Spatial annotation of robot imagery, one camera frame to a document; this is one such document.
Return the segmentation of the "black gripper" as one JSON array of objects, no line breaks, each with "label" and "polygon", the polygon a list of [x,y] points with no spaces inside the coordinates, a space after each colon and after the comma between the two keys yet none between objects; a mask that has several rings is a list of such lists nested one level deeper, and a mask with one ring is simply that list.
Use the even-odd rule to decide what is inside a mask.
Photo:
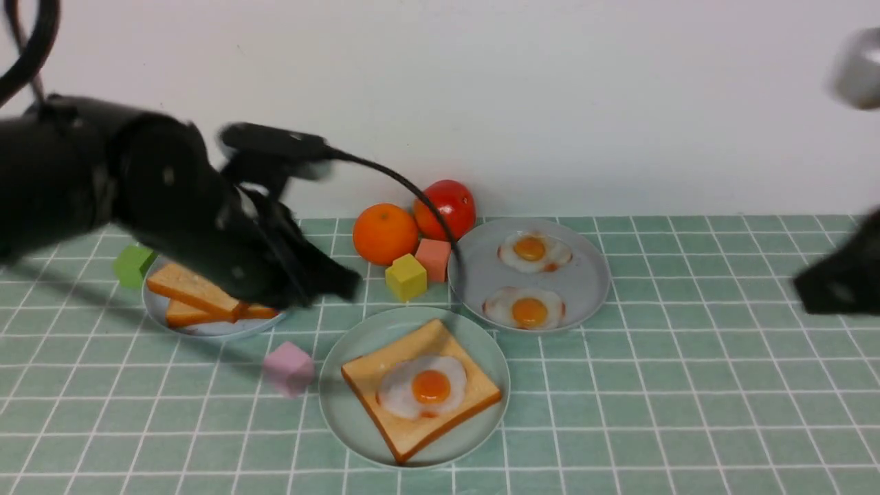
[{"label": "black gripper", "polygon": [[305,238],[289,210],[235,186],[164,186],[158,251],[245,302],[284,310],[353,302],[362,278]]}]

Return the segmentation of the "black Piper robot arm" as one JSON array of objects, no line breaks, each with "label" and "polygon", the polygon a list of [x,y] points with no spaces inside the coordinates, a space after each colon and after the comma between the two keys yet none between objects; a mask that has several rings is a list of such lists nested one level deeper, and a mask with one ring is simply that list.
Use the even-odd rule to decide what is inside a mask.
[{"label": "black Piper robot arm", "polygon": [[51,97],[2,122],[2,263],[112,223],[245,302],[284,310],[352,300],[361,278],[312,245],[280,197],[318,181],[320,137],[252,123],[211,166],[191,123],[94,98]]}]

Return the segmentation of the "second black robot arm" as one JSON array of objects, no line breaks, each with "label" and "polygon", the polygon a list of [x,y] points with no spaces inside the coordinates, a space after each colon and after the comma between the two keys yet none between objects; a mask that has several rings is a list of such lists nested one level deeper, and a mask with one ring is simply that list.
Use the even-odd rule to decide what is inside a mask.
[{"label": "second black robot arm", "polygon": [[793,285],[805,313],[879,316],[879,210],[838,250],[794,276]]}]

